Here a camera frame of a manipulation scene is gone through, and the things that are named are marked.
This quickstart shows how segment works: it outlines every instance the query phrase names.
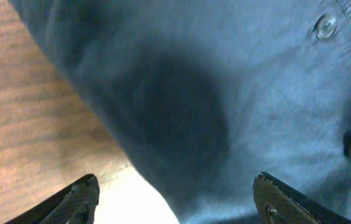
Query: black object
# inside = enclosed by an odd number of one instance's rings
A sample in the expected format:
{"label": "black object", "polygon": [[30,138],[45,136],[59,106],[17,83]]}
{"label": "black object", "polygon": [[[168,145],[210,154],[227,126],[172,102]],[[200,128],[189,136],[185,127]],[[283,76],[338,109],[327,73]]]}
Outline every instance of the black object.
{"label": "black object", "polygon": [[351,224],[351,221],[315,203],[266,172],[253,184],[256,208],[264,223]]}
{"label": "black object", "polygon": [[100,187],[87,174],[7,224],[92,224]]}

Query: snap button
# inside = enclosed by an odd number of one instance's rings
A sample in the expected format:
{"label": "snap button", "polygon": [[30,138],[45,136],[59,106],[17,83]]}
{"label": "snap button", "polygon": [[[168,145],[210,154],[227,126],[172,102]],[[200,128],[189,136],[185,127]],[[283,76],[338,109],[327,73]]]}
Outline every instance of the snap button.
{"label": "snap button", "polygon": [[328,39],[336,30],[336,18],[324,15],[317,22],[317,35],[320,39]]}

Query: wooden surface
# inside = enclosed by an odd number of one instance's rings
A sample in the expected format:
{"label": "wooden surface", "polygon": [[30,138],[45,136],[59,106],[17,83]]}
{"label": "wooden surface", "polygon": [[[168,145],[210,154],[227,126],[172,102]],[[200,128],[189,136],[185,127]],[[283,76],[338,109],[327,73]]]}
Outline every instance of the wooden surface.
{"label": "wooden surface", "polygon": [[176,223],[0,0],[0,223],[87,173],[101,187],[95,223]]}

